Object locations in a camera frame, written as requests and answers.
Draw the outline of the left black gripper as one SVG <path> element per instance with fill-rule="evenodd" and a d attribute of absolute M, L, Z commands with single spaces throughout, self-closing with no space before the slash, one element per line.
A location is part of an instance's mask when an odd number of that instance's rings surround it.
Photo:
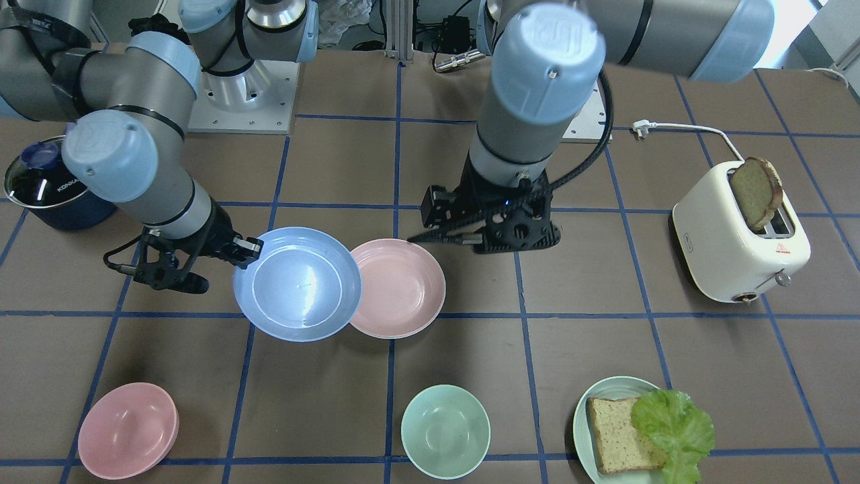
<path fill-rule="evenodd" d="M 467 160 L 454 190 L 427 188 L 420 242 L 470 246 L 481 255 L 551 248 L 561 240 L 550 214 L 557 187 L 546 172 L 535 179 L 516 177 L 513 187 L 495 185 Z"/>

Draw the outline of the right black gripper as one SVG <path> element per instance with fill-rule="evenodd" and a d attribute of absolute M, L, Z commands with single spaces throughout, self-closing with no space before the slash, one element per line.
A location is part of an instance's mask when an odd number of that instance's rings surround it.
<path fill-rule="evenodd" d="M 144 229 L 141 236 L 104 254 L 104 264 L 114 272 L 156 290 L 169 289 L 187 294 L 205 294 L 209 282 L 191 271 L 198 257 L 214 257 L 245 270 L 261 257 L 264 242 L 243 238 L 232 226 L 227 211 L 213 199 L 203 226 L 187 238 L 169 239 Z M 137 264 L 117 264 L 110 260 L 121 251 L 136 246 Z"/>

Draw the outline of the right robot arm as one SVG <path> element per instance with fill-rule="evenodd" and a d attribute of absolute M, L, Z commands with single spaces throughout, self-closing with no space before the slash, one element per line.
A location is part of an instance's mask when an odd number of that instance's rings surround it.
<path fill-rule="evenodd" d="M 92 49 L 89 1 L 2 2 L 2 116 L 70 122 L 61 157 L 93 195 L 142 224 L 139 261 L 105 266 L 153 289 L 203 294 L 198 257 L 246 269 L 264 242 L 243 238 L 182 167 L 202 75 L 242 77 L 257 61 L 316 55 L 313 1 L 182 1 L 181 24 L 136 19 L 123 53 Z"/>

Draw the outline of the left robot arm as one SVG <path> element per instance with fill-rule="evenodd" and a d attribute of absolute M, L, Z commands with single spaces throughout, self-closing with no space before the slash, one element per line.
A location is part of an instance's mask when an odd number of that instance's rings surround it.
<path fill-rule="evenodd" d="M 761 60 L 776 24 L 771 1 L 503 1 L 483 9 L 479 49 L 491 70 L 460 184 L 430 186 L 414 244 L 478 254 L 543 250 L 561 232 L 555 190 L 602 156 L 614 122 L 605 65 L 733 83 Z M 555 181 L 547 164 L 594 91 L 605 126 L 592 153 Z"/>

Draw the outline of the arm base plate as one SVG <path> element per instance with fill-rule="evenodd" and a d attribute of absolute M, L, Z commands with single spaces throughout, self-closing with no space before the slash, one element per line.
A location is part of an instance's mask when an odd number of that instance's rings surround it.
<path fill-rule="evenodd" d="M 188 132 L 289 134 L 299 71 L 298 63 L 256 60 L 232 77 L 202 73 Z"/>
<path fill-rule="evenodd" d="M 595 144 L 603 135 L 606 123 L 606 107 L 599 84 L 594 83 L 589 100 L 568 124 L 562 137 L 565 143 Z"/>

